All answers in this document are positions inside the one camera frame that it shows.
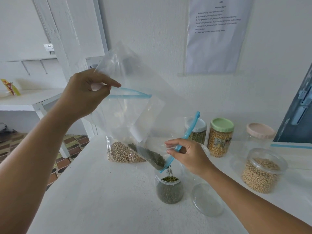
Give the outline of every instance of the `green lid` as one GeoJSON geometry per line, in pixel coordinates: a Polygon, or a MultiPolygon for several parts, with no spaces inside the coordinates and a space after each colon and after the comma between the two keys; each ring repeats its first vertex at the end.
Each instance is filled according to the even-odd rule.
{"type": "Polygon", "coordinates": [[[214,118],[210,125],[212,129],[220,132],[231,132],[234,130],[234,123],[225,118],[214,118]]]}

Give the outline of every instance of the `table leg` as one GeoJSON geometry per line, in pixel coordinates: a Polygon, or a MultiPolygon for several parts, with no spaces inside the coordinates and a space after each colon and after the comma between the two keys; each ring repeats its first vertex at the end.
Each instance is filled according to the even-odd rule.
{"type": "MultiPolygon", "coordinates": [[[[40,119],[42,119],[47,114],[42,103],[37,103],[37,104],[33,105],[33,107],[34,107],[34,110],[40,119]]],[[[61,153],[62,157],[69,157],[70,156],[64,141],[62,142],[62,145],[60,146],[60,153],[61,153]]]]}

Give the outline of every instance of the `transparent jar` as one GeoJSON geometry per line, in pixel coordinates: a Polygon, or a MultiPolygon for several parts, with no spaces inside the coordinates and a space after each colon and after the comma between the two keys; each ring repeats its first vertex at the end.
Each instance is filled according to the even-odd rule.
{"type": "MultiPolygon", "coordinates": [[[[189,118],[186,120],[185,131],[190,127],[192,121],[193,121],[193,118],[189,118]]],[[[207,123],[204,122],[202,119],[198,118],[197,123],[194,129],[192,130],[188,140],[196,141],[201,144],[205,144],[206,132],[207,132],[207,123]]]]}
{"type": "Polygon", "coordinates": [[[276,133],[274,129],[261,123],[248,124],[246,132],[243,154],[253,148],[268,148],[276,133]]]}
{"type": "Polygon", "coordinates": [[[230,146],[234,131],[234,123],[225,118],[215,118],[210,123],[207,142],[210,155],[223,157],[230,146]]]}
{"type": "Polygon", "coordinates": [[[184,195],[184,167],[183,165],[174,160],[171,165],[160,173],[155,169],[155,186],[156,193],[158,198],[166,204],[176,204],[180,202],[184,195]],[[164,181],[167,177],[174,180],[177,178],[177,181],[168,182],[164,181]]]}
{"type": "Polygon", "coordinates": [[[251,149],[241,179],[254,191],[268,194],[288,168],[287,162],[277,153],[263,148],[251,149]]]}

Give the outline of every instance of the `person's left hand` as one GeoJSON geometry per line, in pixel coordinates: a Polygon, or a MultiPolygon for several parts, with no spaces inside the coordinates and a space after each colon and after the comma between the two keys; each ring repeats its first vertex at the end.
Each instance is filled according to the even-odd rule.
{"type": "Polygon", "coordinates": [[[112,86],[119,88],[121,84],[107,75],[95,71],[94,68],[76,73],[69,79],[54,109],[68,116],[70,120],[76,121],[93,112],[99,103],[110,94],[112,86]],[[106,85],[97,91],[92,91],[92,83],[106,85]]]}

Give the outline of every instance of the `hand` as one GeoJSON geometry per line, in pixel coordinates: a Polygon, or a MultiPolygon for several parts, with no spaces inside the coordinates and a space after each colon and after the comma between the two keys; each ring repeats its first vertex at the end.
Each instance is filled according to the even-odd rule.
{"type": "Polygon", "coordinates": [[[54,110],[76,121],[93,112],[99,103],[110,94],[112,86],[119,88],[121,84],[95,69],[76,73],[69,79],[54,110]],[[97,91],[92,91],[92,83],[106,85],[97,91]]]}
{"type": "Polygon", "coordinates": [[[171,139],[165,142],[167,148],[182,145],[180,152],[168,149],[167,153],[179,160],[191,173],[203,176],[207,171],[216,169],[209,160],[201,145],[186,139],[171,139]]]}

